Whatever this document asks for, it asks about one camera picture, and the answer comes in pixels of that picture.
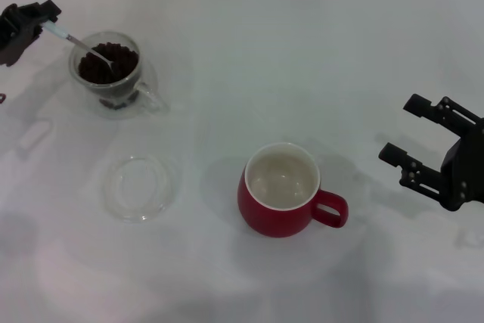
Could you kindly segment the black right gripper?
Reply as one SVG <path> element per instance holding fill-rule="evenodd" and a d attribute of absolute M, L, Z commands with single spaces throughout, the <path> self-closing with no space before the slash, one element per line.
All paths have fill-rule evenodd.
<path fill-rule="evenodd" d="M 403 110 L 441 125 L 459 137 L 448 150 L 441 173 L 394 144 L 380 151 L 380 160 L 400 167 L 399 184 L 438 201 L 449 211 L 459 210 L 467 202 L 483 202 L 483 118 L 470 112 L 449 97 L 437 104 L 413 94 Z"/>

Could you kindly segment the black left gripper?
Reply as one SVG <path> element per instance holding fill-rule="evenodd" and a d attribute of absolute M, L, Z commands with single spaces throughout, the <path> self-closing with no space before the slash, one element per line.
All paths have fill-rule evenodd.
<path fill-rule="evenodd" d="M 52 1 L 17 6 L 11 4 L 1 14 L 1 65 L 15 64 L 28 43 L 42 33 L 41 23 L 57 22 L 62 10 Z"/>

